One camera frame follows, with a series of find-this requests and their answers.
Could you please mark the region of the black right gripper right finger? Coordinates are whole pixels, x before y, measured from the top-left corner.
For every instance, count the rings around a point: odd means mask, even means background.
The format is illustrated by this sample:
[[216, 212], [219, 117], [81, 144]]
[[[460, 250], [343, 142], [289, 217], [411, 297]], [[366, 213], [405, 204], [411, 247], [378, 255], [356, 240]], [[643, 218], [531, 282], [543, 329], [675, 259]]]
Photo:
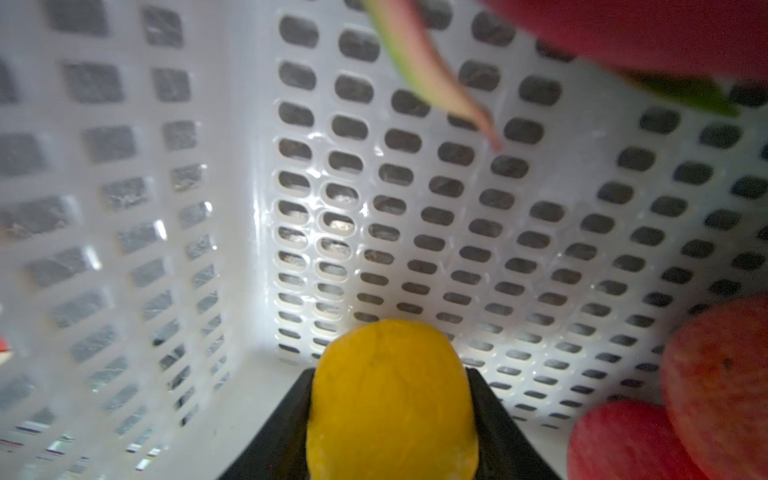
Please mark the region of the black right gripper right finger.
[[479, 480], [558, 480], [474, 368], [466, 369], [479, 440]]

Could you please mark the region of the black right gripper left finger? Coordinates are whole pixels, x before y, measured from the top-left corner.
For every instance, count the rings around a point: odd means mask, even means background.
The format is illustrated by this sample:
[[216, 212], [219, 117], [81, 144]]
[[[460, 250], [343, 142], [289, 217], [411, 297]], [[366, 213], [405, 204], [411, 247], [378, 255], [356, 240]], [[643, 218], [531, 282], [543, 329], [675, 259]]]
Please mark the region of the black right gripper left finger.
[[221, 480], [309, 479], [306, 437], [315, 369], [305, 369]]

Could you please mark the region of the yellow lemon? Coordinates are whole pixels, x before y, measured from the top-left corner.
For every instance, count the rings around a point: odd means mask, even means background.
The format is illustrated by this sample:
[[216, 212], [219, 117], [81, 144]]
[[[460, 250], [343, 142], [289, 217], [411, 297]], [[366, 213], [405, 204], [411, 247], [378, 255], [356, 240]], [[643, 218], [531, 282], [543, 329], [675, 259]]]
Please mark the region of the yellow lemon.
[[479, 435], [468, 374], [433, 326], [388, 319], [321, 355], [306, 434], [312, 479], [472, 479]]

